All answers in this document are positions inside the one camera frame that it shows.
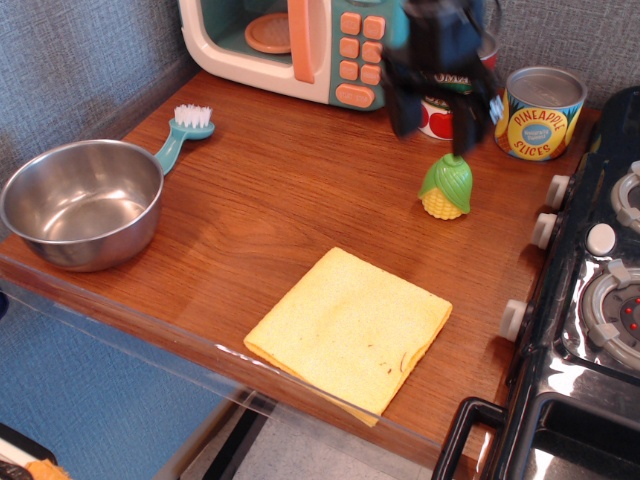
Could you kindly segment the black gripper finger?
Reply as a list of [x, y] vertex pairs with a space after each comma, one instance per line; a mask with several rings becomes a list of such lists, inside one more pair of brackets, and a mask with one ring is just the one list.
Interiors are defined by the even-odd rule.
[[405, 138], [415, 133], [422, 122], [421, 96], [391, 83], [384, 83], [383, 91], [394, 134]]
[[492, 123], [490, 103], [469, 94], [454, 98], [450, 108], [453, 115], [453, 154], [464, 156], [482, 141]]

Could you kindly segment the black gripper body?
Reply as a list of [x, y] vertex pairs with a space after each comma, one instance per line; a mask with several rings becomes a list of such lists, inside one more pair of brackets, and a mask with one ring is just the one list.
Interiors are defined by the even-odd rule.
[[383, 53], [382, 86], [389, 108], [404, 108], [424, 95], [446, 99], [438, 75], [464, 77], [480, 104], [497, 102], [494, 74], [480, 60], [482, 1], [404, 1], [407, 38]]

